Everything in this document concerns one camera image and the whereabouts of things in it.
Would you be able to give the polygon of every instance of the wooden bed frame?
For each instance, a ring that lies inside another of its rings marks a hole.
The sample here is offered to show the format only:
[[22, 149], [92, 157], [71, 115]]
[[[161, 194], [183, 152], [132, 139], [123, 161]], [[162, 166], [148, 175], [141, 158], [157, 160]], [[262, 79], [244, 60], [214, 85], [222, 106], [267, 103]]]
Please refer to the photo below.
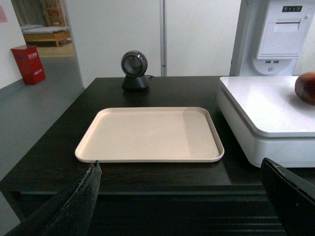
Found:
[[56, 46], [59, 47], [61, 41], [70, 38], [69, 31], [58, 31], [54, 33], [23, 33], [25, 42], [47, 42], [55, 41]]

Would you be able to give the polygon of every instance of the beige tray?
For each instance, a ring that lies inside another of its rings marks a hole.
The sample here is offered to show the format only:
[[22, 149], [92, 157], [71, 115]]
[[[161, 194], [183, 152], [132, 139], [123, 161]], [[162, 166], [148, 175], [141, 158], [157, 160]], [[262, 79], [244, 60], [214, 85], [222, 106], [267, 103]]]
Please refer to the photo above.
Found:
[[82, 162], [215, 162], [224, 148], [198, 107], [100, 111], [75, 150]]

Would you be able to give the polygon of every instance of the fire extinguisher cabinet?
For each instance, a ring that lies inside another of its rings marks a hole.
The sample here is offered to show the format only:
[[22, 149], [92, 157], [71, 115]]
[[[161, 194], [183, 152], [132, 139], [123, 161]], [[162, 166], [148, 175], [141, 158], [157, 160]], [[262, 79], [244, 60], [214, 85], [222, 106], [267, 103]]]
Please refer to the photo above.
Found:
[[46, 78], [36, 46], [25, 45], [11, 51], [26, 85], [35, 85]]

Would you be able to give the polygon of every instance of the floor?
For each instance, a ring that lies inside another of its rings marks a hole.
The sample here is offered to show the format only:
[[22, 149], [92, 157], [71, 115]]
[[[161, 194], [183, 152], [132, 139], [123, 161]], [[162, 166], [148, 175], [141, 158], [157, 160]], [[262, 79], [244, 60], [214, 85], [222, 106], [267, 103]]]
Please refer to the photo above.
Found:
[[59, 47], [37, 47], [38, 54], [41, 58], [43, 57], [74, 57], [73, 44], [68, 42], [61, 44]]
[[[65, 55], [65, 46], [55, 55]], [[76, 57], [47, 57], [48, 49], [38, 53], [46, 79], [22, 86], [0, 100], [0, 180], [83, 91]], [[0, 236], [19, 222], [0, 193]]]

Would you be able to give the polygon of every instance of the black table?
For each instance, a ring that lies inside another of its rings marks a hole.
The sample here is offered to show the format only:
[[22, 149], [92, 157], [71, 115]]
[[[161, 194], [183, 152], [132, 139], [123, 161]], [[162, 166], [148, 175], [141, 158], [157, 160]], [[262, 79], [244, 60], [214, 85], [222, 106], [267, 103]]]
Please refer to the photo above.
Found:
[[[96, 114], [111, 107], [201, 107], [225, 149], [215, 163], [102, 163], [90, 235], [285, 235], [260, 169], [246, 159], [216, 104], [219, 77], [153, 77], [144, 92], [96, 78], [1, 181], [20, 219], [86, 168], [74, 151]], [[315, 168], [290, 169], [315, 183]]]

